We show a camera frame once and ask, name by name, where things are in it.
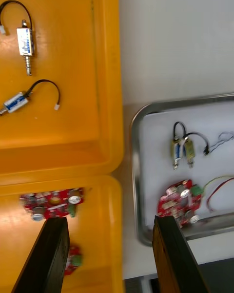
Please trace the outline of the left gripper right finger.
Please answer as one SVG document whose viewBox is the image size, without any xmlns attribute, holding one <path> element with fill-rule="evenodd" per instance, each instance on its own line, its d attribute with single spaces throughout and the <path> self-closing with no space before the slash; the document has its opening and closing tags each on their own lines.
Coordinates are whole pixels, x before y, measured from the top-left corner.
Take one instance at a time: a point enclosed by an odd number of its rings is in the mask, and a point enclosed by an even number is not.
<svg viewBox="0 0 234 293">
<path fill-rule="evenodd" d="M 160 292 L 208 293 L 210 291 L 174 217 L 155 217 L 152 247 Z"/>
</svg>

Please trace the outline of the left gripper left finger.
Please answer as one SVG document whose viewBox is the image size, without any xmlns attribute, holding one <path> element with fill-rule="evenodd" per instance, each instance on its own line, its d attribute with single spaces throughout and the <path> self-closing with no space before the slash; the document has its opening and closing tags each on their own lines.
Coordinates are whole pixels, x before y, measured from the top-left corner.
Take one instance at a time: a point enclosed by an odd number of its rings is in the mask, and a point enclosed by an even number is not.
<svg viewBox="0 0 234 293">
<path fill-rule="evenodd" d="M 70 248 L 67 218 L 47 219 L 12 289 L 13 293 L 60 293 Z"/>
</svg>

